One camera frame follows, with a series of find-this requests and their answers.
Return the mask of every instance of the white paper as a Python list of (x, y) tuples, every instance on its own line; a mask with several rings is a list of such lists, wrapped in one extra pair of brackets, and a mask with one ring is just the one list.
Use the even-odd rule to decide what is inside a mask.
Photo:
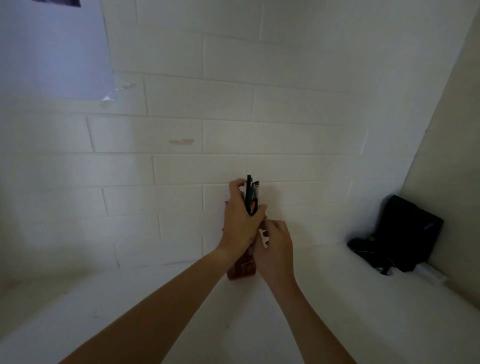
[(99, 0), (0, 1), (0, 93), (103, 100), (115, 80)]

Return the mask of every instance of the forearm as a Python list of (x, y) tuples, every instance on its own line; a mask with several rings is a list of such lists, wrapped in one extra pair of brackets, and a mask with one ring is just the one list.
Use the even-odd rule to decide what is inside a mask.
[(306, 364), (354, 364), (342, 344), (320, 319), (296, 283), (272, 292), (287, 318)]
[(141, 301), (62, 364), (160, 363), (233, 263), (214, 251)]

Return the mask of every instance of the right hand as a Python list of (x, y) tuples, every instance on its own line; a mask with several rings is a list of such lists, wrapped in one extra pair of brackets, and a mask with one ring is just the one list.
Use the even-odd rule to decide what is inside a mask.
[(293, 242), (287, 224), (279, 220), (265, 220), (263, 226), (270, 240), (265, 248), (259, 233), (255, 239), (253, 255), (258, 271), (274, 293), (296, 286)]

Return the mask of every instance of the left hand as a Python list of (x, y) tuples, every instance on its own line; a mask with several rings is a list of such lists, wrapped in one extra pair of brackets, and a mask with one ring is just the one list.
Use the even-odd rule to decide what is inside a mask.
[(248, 214), (240, 192), (240, 187), (244, 184), (244, 179), (238, 179), (228, 185), (230, 201), (225, 207), (223, 237), (217, 247), (217, 250), (227, 253), (233, 261), (240, 258), (253, 243), (267, 210), (267, 205), (261, 205), (255, 215)]

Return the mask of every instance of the white brick wall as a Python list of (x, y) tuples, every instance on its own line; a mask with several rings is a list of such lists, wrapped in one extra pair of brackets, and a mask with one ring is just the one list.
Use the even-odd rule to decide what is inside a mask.
[(478, 3), (103, 0), (115, 101), (0, 98), (8, 272), (196, 260), (247, 173), (296, 246), (369, 230)]

